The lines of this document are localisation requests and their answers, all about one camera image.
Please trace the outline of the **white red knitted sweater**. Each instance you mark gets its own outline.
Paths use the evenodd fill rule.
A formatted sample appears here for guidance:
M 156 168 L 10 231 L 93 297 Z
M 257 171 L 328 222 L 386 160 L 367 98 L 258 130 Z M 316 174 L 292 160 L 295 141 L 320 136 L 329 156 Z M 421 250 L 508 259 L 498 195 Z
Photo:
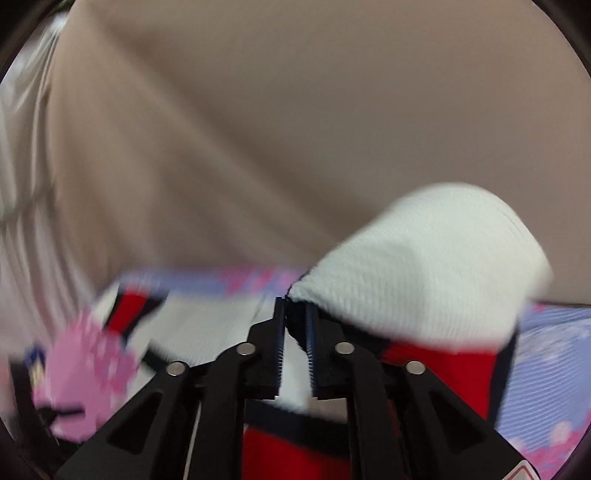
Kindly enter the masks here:
M 523 306 L 545 289 L 549 262 L 517 214 L 495 195 L 464 184 L 424 188 L 342 242 L 287 291 L 284 351 L 304 354 L 311 399 L 335 403 L 345 419 L 322 432 L 352 475 L 348 411 L 342 398 L 311 389 L 305 304 L 338 322 L 346 339 L 383 363 L 422 363 L 495 430 Z M 281 366 L 280 390 L 283 385 Z M 245 407 L 245 439 L 273 400 Z

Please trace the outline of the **pink floral bed sheet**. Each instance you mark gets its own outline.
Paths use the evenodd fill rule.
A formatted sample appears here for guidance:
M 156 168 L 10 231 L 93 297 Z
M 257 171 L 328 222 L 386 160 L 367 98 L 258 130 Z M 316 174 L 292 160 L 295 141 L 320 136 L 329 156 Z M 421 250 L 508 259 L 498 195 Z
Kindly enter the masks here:
M 129 273 L 112 284 L 47 348 L 27 357 L 36 407 L 78 406 L 50 427 L 60 440 L 88 439 L 166 363 L 214 358 L 270 313 L 297 280 L 291 269 Z M 342 479 L 346 465 L 322 432 L 345 416 L 311 399 L 304 354 L 284 351 L 280 397 L 245 439 L 253 479 Z M 500 433 L 553 477 L 572 458 L 590 424 L 590 311 L 536 303 L 519 322 L 500 406 Z

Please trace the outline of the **silvery satin curtain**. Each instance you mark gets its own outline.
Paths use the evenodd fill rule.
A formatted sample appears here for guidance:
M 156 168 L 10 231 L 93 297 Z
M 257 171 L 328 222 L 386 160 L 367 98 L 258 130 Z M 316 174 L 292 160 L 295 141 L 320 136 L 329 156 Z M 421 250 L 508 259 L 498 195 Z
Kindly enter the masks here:
M 46 139 L 47 81 L 66 23 L 41 22 L 1 82 L 1 346 L 50 342 L 92 295 L 59 223 Z

